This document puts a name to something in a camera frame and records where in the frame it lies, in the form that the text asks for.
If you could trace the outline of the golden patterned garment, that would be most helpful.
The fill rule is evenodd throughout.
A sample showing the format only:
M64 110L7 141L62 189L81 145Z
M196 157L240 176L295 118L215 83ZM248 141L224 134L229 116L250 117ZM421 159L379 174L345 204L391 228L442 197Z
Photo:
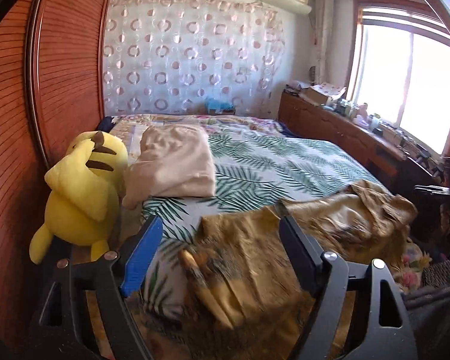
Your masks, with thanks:
M407 199L359 180L285 208L304 233L353 263L397 268L417 215ZM184 335L195 359L285 359L314 305L279 236L272 205L205 216L178 259L187 277Z

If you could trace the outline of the red-brown wooden wardrobe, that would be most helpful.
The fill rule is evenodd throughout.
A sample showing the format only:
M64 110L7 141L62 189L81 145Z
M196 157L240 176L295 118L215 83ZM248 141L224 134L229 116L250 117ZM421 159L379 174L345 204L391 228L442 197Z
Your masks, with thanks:
M109 0L0 0L0 344L19 352L43 287L29 244L45 172L104 117Z

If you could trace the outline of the pink figurine on sideboard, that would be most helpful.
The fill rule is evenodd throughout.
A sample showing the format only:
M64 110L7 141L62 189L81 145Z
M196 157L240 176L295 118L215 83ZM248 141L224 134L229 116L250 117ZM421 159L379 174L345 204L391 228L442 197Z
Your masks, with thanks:
M353 118L353 122L358 125L361 126L363 128L368 128L369 127L369 123L368 123L368 104L367 103L363 103L361 105L359 105L357 107L357 112L356 112L356 116Z

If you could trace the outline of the palm-leaf print sheet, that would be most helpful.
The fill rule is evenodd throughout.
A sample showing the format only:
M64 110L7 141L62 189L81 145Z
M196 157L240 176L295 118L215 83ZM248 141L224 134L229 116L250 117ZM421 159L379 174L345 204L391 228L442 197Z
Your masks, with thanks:
M326 197L358 181L376 178L339 146L256 132L244 125L206 125L213 155L214 197L152 197L143 218L156 215L163 236L139 291L145 311L177 320L186 279L178 252L195 242L201 218L258 210L280 198L304 202Z

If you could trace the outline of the circle-patterned sheer curtain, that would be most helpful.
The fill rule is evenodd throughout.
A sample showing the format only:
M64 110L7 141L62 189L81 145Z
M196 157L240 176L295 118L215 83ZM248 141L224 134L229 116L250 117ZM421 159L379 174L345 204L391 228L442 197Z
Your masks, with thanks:
M105 113L268 116L284 47L278 13L257 3L109 0Z

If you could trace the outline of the beige folded garment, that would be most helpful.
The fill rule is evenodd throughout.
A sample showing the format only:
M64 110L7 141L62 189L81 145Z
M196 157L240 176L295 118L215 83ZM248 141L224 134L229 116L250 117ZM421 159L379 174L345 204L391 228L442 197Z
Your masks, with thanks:
M208 134L196 125L147 127L139 157L125 171L124 180L122 205L130 210L151 197L214 197Z

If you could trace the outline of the cardboard box with paper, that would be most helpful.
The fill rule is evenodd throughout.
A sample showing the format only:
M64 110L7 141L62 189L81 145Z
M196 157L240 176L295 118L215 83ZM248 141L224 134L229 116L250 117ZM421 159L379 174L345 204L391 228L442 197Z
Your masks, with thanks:
M336 101L341 98L345 91L345 87L324 82L306 88L305 96L315 103L326 104L327 102Z

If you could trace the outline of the blue toy on bed end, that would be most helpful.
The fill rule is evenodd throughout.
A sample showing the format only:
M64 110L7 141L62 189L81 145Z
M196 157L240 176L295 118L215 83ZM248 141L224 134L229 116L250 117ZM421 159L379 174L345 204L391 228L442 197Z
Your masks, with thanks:
M236 113L236 108L232 103L217 100L212 97L205 99L205 109L210 116L233 116Z

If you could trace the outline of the yellow pikachu plush toy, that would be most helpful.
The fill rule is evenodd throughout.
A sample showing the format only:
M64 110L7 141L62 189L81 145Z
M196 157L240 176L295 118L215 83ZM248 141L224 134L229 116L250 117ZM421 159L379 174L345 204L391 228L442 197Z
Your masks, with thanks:
M31 239L31 261L40 264L55 237L88 247L92 261L107 253L125 194L127 167L128 150L120 138L102 131L76 136L44 176L51 193L44 223Z

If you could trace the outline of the wooden sideboard cabinet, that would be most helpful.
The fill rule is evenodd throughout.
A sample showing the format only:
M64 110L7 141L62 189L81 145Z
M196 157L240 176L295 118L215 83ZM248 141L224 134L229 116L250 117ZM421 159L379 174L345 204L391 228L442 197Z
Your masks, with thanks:
M278 121L300 137L336 144L396 194L408 194L416 185L437 184L396 145L299 96L281 94Z

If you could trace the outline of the window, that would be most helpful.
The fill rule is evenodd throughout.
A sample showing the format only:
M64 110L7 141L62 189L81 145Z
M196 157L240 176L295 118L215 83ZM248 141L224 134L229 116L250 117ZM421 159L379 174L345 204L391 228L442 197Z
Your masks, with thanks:
M423 2L353 0L346 97L450 155L450 30Z

